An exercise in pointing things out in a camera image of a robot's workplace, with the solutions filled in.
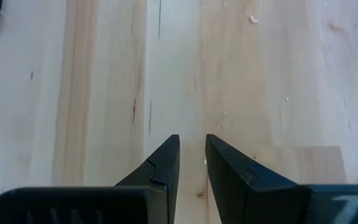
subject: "white lettering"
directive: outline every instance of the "white lettering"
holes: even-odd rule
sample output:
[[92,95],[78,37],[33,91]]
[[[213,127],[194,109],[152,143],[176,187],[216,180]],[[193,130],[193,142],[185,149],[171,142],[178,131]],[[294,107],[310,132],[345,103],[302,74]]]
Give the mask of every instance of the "white lettering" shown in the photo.
[[333,200],[347,201],[342,211],[339,212],[334,220],[334,224],[350,223],[357,215],[358,211],[358,195],[342,195],[334,197]]

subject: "wooden workbench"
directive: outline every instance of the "wooden workbench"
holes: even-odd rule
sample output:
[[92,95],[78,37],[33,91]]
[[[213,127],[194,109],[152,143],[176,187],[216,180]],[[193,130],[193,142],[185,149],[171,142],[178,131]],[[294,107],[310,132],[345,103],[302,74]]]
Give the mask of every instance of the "wooden workbench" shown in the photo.
[[176,223],[219,223],[207,133],[297,182],[358,183],[358,0],[16,0],[2,12],[0,193],[114,185],[171,134]]

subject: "black plastic jaw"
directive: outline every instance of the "black plastic jaw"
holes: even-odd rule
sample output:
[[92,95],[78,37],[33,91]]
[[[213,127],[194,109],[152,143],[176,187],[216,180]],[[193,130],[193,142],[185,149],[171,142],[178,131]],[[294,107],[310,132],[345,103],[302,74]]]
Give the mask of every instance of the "black plastic jaw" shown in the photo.
[[358,223],[358,185],[298,185],[214,135],[206,157],[223,224]]
[[114,187],[29,187],[0,195],[0,223],[172,224],[179,136],[169,137]]

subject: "wood shavings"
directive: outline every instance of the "wood shavings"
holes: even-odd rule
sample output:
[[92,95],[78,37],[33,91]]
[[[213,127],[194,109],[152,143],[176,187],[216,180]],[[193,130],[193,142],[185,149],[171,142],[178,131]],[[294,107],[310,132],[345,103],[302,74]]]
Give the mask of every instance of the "wood shavings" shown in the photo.
[[259,20],[255,19],[253,15],[249,16],[249,20],[251,21],[251,23],[253,24],[257,24],[259,22]]

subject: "wooden surface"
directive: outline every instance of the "wooden surface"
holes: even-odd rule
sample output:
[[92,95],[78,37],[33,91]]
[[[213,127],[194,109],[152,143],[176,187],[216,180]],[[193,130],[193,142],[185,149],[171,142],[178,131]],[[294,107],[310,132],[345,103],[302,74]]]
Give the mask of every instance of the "wooden surface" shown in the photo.
[[0,192],[114,185],[179,134],[177,223],[219,223],[207,133],[297,182],[358,183],[356,0],[18,0],[2,11]]

